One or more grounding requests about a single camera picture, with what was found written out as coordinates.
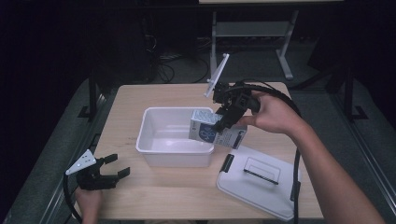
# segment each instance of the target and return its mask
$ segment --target hand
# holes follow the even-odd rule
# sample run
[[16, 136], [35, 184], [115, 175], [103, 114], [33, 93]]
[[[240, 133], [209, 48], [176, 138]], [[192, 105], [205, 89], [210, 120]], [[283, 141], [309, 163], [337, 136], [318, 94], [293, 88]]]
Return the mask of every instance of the hand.
[[307, 124], [282, 100], [269, 93], [253, 91], [252, 96], [261, 104], [260, 111], [242, 117], [238, 123], [253, 125], [270, 133], [290, 135]]
[[82, 223], [97, 223], [99, 210], [102, 206], [103, 192], [101, 190], [85, 190], [78, 187], [75, 194], [82, 214]]

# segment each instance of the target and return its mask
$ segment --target black cable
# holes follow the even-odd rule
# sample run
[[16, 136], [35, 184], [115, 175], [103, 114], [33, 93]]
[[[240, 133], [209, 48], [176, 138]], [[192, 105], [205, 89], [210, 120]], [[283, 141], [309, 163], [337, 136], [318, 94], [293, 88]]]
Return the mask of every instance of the black cable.
[[64, 221], [64, 224], [66, 224], [67, 222], [69, 222], [70, 218], [72, 217], [72, 215], [70, 214], [69, 216], [67, 216], [66, 220]]
[[[243, 85], [240, 86], [234, 86], [226, 91], [224, 91], [223, 94], [226, 94], [228, 92], [232, 92], [232, 91], [241, 91], [243, 89], [250, 89], [251, 91], [261, 91], [261, 92], [267, 92], [277, 98], [279, 98], [280, 100], [282, 100], [283, 102], [285, 102], [292, 110], [294, 110], [294, 112], [296, 112], [296, 114], [298, 116], [301, 117], [301, 113], [299, 108], [297, 107], [297, 105], [289, 98], [289, 96], [287, 96], [285, 93], [275, 89], [274, 87], [272, 87], [271, 85], [265, 83], [265, 82], [261, 82], [262, 84], [268, 86], [268, 87], [264, 87], [264, 86], [258, 86], [258, 85], [252, 85], [252, 84], [244, 84], [244, 81], [246, 80], [253, 80], [253, 81], [257, 81], [255, 79], [243, 79], [242, 81], [239, 81], [239, 83], [242, 83]], [[295, 157], [294, 157], [294, 165], [293, 165], [293, 186], [292, 186], [292, 199], [293, 199], [293, 203], [294, 203], [294, 224], [297, 224], [299, 221], [299, 207], [298, 207], [298, 198], [299, 198], [299, 191], [300, 191], [300, 182], [298, 181], [298, 167], [300, 164], [300, 158], [301, 158], [301, 154], [299, 149], [297, 148], [296, 153], [295, 153]]]
[[[160, 75], [161, 80], [163, 81], [164, 84], [170, 83], [175, 77], [175, 70], [173, 69], [173, 67], [164, 63], [160, 63], [159, 66], [161, 67], [161, 71], [159, 71], [158, 74]], [[166, 72], [163, 69], [164, 67], [167, 67], [171, 70], [172, 72], [171, 77], [168, 77], [168, 75], [166, 75]]]
[[[284, 94], [281, 91], [276, 90], [275, 88], [273, 88], [272, 86], [268, 85], [270, 88], [265, 88], [265, 87], [260, 87], [260, 86], [254, 86], [253, 85], [253, 89], [257, 90], [257, 91], [264, 91], [267, 92], [279, 99], [281, 99], [283, 102], [285, 102], [288, 106], [290, 106], [291, 109], [294, 110], [294, 112], [296, 112], [296, 114], [298, 116], [301, 117], [301, 112], [299, 110], [299, 108], [297, 107], [297, 105], [289, 98], [289, 96], [287, 96], [286, 94]], [[299, 206], [298, 206], [298, 198], [299, 198], [299, 194], [300, 194], [300, 182], [298, 181], [298, 167], [300, 165], [300, 158], [301, 158], [301, 154], [300, 154], [300, 150], [297, 148], [296, 149], [296, 153], [295, 153], [295, 157], [294, 157], [294, 165], [293, 165], [293, 187], [292, 187], [292, 194], [293, 194], [293, 203], [294, 203], [294, 224], [297, 224], [299, 222]]]
[[206, 70], [205, 70], [205, 73], [204, 73], [204, 75], [203, 75], [202, 77], [200, 77], [199, 79], [193, 81], [192, 83], [198, 83], [198, 82], [200, 82], [200, 81], [201, 81], [202, 79], [204, 79], [204, 78], [207, 76], [207, 74], [209, 73], [209, 64], [208, 64], [204, 59], [202, 59], [202, 58], [198, 58], [198, 60], [201, 61], [201, 62], [203, 62], [203, 63], [205, 64]]
[[82, 223], [82, 218], [76, 211], [76, 208], [74, 207], [71, 199], [71, 195], [69, 192], [69, 176], [67, 174], [64, 174], [64, 200], [66, 201], [67, 206], [69, 207], [70, 211], [72, 212], [73, 216], [76, 218], [76, 220], [79, 223]]

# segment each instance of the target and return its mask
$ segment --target black device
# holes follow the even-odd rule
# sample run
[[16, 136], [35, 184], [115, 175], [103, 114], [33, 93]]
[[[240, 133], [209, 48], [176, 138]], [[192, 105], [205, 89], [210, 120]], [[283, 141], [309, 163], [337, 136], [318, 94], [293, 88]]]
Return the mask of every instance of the black device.
[[242, 116], [244, 116], [248, 109], [252, 112], [259, 112], [260, 103], [251, 96], [252, 91], [270, 93], [283, 100], [300, 115], [299, 109], [289, 96], [266, 83], [263, 84], [267, 87], [247, 84], [245, 80], [238, 81], [232, 86], [224, 82], [216, 83], [215, 89], [213, 90], [213, 102], [221, 104], [221, 107], [216, 113], [222, 115], [222, 118], [214, 125], [214, 129], [217, 132], [221, 132], [225, 128], [231, 128]]
[[101, 175], [100, 168], [104, 164], [111, 163], [118, 159], [117, 154], [111, 154], [104, 158], [96, 159], [92, 153], [87, 150], [64, 174], [64, 199], [72, 212], [73, 216], [79, 223], [82, 218], [76, 211], [71, 195], [68, 189], [69, 175], [77, 172], [76, 180], [81, 189], [98, 190], [98, 189], [114, 189], [117, 183], [131, 173], [130, 167], [118, 171], [116, 175]]

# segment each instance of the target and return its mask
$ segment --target metal stand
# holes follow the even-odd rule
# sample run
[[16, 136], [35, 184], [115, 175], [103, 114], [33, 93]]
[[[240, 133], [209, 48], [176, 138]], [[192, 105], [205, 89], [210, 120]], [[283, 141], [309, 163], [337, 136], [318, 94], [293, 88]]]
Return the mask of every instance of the metal stand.
[[285, 55], [291, 35], [297, 21], [298, 10], [293, 11], [290, 21], [222, 21], [217, 22], [217, 13], [213, 12], [212, 21], [212, 50], [210, 52], [210, 71], [213, 74], [218, 67], [216, 59], [217, 36], [283, 36], [285, 41], [280, 49], [276, 50], [283, 73], [287, 80], [293, 79]]

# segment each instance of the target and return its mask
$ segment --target small box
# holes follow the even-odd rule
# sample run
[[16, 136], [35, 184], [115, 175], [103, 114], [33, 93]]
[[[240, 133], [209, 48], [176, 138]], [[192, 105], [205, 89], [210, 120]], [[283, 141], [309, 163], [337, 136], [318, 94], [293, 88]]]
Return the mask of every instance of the small box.
[[226, 128], [221, 133], [217, 133], [213, 129], [213, 125], [221, 118], [222, 115], [210, 111], [194, 110], [191, 117], [189, 138], [200, 142], [238, 148], [248, 127], [235, 124], [231, 129]]
[[209, 107], [150, 107], [143, 115], [136, 149], [149, 166], [206, 167], [213, 144], [189, 139], [193, 111], [212, 112]]

